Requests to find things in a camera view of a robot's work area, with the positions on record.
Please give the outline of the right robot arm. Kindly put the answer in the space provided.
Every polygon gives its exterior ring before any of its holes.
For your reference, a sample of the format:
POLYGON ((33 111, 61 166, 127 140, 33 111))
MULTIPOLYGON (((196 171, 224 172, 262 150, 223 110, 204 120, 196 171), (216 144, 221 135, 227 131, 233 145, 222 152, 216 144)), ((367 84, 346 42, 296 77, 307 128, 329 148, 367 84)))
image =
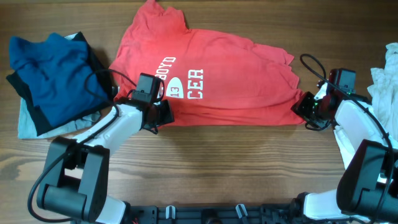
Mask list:
POLYGON ((333 69, 322 76, 325 96, 306 92, 292 107, 307 129, 321 131, 333 124, 352 146, 337 188, 307 194, 303 214, 318 222, 357 218, 397 223, 397 151, 367 98, 355 93, 355 78, 352 70, 333 69))

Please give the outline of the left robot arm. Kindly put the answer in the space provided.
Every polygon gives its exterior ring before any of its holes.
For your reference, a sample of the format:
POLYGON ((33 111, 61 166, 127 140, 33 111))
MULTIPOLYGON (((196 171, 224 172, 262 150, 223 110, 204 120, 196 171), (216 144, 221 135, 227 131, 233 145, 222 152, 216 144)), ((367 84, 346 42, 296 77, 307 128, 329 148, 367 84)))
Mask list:
POLYGON ((132 223, 130 204, 108 195, 110 157, 141 130, 153 134, 172 123, 169 102, 164 100, 162 79, 140 74, 135 88, 99 123, 74 138, 57 137, 49 146, 44 169, 32 186, 27 209, 45 223, 33 206, 62 215, 60 222, 132 223))

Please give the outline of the red soccer t-shirt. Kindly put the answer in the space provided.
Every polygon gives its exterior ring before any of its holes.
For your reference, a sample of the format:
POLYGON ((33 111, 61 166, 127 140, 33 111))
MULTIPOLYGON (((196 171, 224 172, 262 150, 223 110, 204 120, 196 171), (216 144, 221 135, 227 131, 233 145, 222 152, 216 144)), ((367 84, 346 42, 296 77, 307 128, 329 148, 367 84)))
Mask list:
POLYGON ((182 11, 147 1, 125 31, 111 64, 127 96, 139 75, 165 83, 176 126, 302 124, 302 96, 284 49, 234 34, 189 29, 182 11))

